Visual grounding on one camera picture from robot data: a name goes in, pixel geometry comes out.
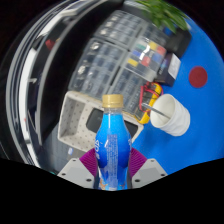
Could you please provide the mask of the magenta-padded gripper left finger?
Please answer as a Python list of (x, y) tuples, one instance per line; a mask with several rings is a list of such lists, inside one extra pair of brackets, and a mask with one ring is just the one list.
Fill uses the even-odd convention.
[(98, 188), (98, 162), (91, 149), (80, 158), (71, 158), (59, 172), (59, 177), (84, 188)]

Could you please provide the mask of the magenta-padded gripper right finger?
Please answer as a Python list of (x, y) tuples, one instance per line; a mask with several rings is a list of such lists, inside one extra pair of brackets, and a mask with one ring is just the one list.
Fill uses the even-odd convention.
[(127, 172), (128, 189), (143, 187), (166, 175), (166, 171), (156, 159), (147, 159), (137, 149), (131, 149)]

